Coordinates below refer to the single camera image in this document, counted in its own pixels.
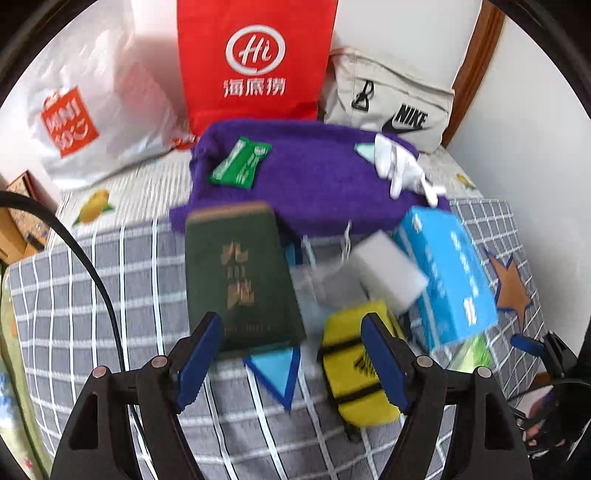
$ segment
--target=black cable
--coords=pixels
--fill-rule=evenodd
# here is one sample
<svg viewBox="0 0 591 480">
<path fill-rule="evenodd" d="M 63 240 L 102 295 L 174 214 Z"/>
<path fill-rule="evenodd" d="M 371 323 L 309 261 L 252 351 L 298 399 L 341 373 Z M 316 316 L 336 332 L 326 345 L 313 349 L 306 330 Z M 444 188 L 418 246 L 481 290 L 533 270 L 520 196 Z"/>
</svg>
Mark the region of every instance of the black cable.
<svg viewBox="0 0 591 480">
<path fill-rule="evenodd" d="M 90 259 L 82 250 L 82 247 L 76 242 L 74 237 L 68 231 L 68 229 L 57 219 L 53 212 L 32 198 L 19 195 L 18 193 L 12 192 L 0 192 L 0 208 L 12 208 L 15 210 L 21 210 L 23 212 L 35 215 L 39 220 L 44 222 L 47 226 L 53 229 L 68 247 L 74 252 L 74 255 L 78 257 L 78 260 L 84 265 L 86 271 L 89 273 L 92 281 L 95 283 L 97 290 L 100 292 L 100 296 L 105 301 L 107 312 L 109 313 L 109 320 L 111 320 L 111 328 L 113 329 L 113 336 L 115 337 L 115 347 L 117 349 L 117 357 L 119 359 L 119 367 L 122 372 L 125 372 L 125 360 L 123 355 L 123 346 L 121 344 L 121 335 L 119 334 L 119 327 L 117 327 L 117 317 L 115 316 L 115 309 L 113 303 L 109 297 L 109 293 L 105 287 L 105 284 L 100 279 L 98 272 Z M 141 436 L 144 445 L 146 440 L 144 436 L 144 428 L 139 421 L 139 415 L 134 405 L 130 406 L 131 416 L 134 418 L 139 436 Z"/>
<path fill-rule="evenodd" d="M 541 390 L 542 388 L 554 387 L 556 385 L 565 385 L 565 384 L 582 385 L 584 387 L 591 388 L 591 383 L 586 382 L 585 380 L 582 380 L 580 378 L 557 378 L 556 380 L 551 380 L 550 382 L 548 382 L 544 385 L 540 385 L 537 387 L 530 387 L 523 392 L 517 393 L 517 394 L 513 395 L 512 397 L 509 397 L 509 399 L 507 399 L 507 403 L 517 400 L 517 399 L 523 397 L 524 395 L 527 395 L 528 393 L 532 393 L 537 390 Z"/>
</svg>

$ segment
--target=yellow object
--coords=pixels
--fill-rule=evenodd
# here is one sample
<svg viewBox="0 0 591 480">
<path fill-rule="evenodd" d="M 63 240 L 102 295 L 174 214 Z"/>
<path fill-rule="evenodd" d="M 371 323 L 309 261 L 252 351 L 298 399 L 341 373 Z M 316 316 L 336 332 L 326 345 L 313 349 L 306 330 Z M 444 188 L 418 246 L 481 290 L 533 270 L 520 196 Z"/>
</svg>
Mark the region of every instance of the yellow object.
<svg viewBox="0 0 591 480">
<path fill-rule="evenodd" d="M 361 320 L 377 313 L 392 335 L 404 338 L 383 300 L 333 314 L 326 323 L 319 358 L 331 395 L 343 419 L 356 427 L 382 425 L 400 416 L 379 384 L 361 342 Z"/>
<path fill-rule="evenodd" d="M 109 204 L 109 191 L 102 189 L 93 194 L 92 197 L 80 209 L 78 220 L 80 223 L 92 223 Z"/>
<path fill-rule="evenodd" d="M 456 174 L 456 178 L 468 190 L 476 190 L 476 186 L 470 180 L 468 180 L 464 175 L 462 175 L 461 173 L 457 173 Z"/>
</svg>

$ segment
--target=green packet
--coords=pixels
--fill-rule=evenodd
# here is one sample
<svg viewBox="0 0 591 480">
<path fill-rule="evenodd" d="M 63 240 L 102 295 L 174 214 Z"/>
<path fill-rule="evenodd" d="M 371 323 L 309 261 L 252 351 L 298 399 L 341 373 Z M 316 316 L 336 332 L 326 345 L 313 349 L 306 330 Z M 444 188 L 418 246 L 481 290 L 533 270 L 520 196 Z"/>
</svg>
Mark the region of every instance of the green packet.
<svg viewBox="0 0 591 480">
<path fill-rule="evenodd" d="M 240 137 L 228 157 L 213 170 L 209 181 L 250 190 L 255 181 L 256 169 L 271 148 L 267 143 Z"/>
<path fill-rule="evenodd" d="M 482 335 L 464 343 L 449 370 L 471 374 L 477 367 L 492 368 L 491 354 Z"/>
</svg>

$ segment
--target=screw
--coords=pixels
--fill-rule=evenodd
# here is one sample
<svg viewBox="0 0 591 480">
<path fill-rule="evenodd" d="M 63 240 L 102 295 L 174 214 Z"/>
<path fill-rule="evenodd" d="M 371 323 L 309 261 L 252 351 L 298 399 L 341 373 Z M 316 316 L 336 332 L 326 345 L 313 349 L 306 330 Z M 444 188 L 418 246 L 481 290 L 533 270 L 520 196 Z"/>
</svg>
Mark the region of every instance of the screw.
<svg viewBox="0 0 591 480">
<path fill-rule="evenodd" d="M 476 372 L 482 378 L 490 378 L 492 376 L 491 369 L 487 367 L 478 367 L 478 370 L 476 370 Z"/>
<path fill-rule="evenodd" d="M 95 378 L 101 378 L 104 377 L 107 373 L 107 367 L 96 367 L 93 371 L 92 371 L 92 376 Z"/>
<path fill-rule="evenodd" d="M 156 356 L 152 359 L 152 367 L 154 368 L 162 368 L 167 363 L 168 358 L 166 358 L 165 356 Z"/>
<path fill-rule="evenodd" d="M 417 358 L 417 363 L 423 368 L 429 368 L 433 366 L 433 360 L 431 360 L 431 358 L 426 355 L 421 355 L 419 358 Z"/>
</svg>

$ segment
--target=dark green book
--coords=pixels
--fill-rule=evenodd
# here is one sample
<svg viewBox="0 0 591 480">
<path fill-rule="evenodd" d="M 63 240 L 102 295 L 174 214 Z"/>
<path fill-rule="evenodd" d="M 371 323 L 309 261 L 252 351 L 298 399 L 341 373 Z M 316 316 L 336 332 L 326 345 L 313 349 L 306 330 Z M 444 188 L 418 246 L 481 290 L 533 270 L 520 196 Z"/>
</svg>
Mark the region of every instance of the dark green book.
<svg viewBox="0 0 591 480">
<path fill-rule="evenodd" d="M 202 209 L 187 218 L 191 331 L 207 312 L 223 320 L 222 356 L 299 345 L 305 338 L 275 214 L 264 202 Z"/>
</svg>

